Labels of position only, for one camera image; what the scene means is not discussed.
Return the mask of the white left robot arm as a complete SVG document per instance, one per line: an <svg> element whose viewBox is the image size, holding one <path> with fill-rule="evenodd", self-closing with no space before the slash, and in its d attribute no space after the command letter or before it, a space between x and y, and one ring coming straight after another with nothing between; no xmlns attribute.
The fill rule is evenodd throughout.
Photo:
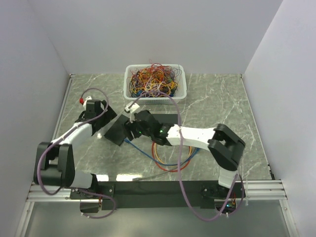
<svg viewBox="0 0 316 237"><path fill-rule="evenodd" d="M37 185L80 188L87 198L99 194L95 174L76 171L74 149L113 120L117 114L105 100L81 100L85 110L59 138L41 142L37 148L33 180Z"/></svg>

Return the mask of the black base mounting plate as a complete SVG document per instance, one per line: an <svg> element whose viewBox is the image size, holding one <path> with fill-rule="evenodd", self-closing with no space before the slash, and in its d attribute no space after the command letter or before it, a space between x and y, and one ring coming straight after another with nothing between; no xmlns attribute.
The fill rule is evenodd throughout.
<svg viewBox="0 0 316 237"><path fill-rule="evenodd" d="M183 181L191 206L214 209L227 197L228 188L217 181ZM187 206L178 181L99 182L89 192L112 197L117 208L158 208Z"/></svg>

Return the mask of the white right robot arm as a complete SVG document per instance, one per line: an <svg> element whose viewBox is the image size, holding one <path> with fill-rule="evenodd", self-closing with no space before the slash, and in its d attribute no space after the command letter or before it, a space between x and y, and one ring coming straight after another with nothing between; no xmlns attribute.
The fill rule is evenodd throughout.
<svg viewBox="0 0 316 237"><path fill-rule="evenodd" d="M233 180L237 174L245 142L229 127L218 124L215 128L192 128L161 123L147 110L135 113L133 117L134 121L128 119L123 124L129 140L144 135L161 146L183 144L209 150L220 166L217 185L219 195L228 197L234 192Z"/></svg>

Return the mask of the white plastic basket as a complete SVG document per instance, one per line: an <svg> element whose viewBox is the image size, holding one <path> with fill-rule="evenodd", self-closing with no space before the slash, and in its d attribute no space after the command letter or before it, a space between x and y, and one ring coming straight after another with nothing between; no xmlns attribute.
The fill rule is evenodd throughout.
<svg viewBox="0 0 316 237"><path fill-rule="evenodd" d="M159 95L158 91L180 102L187 96L184 69L178 64L140 64L129 65L125 69L123 94L128 101L135 100L143 92L153 93L140 98L139 104L170 104L171 101Z"/></svg>

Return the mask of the black network switch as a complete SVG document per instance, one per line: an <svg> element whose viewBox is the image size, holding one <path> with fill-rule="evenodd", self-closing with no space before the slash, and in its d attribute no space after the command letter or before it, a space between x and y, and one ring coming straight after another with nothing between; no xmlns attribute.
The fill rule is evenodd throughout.
<svg viewBox="0 0 316 237"><path fill-rule="evenodd" d="M177 114L152 114L159 123L177 124Z"/></svg>
<svg viewBox="0 0 316 237"><path fill-rule="evenodd" d="M117 146L121 146L126 138L124 124L129 120L125 115L120 115L114 124L105 133L104 137Z"/></svg>

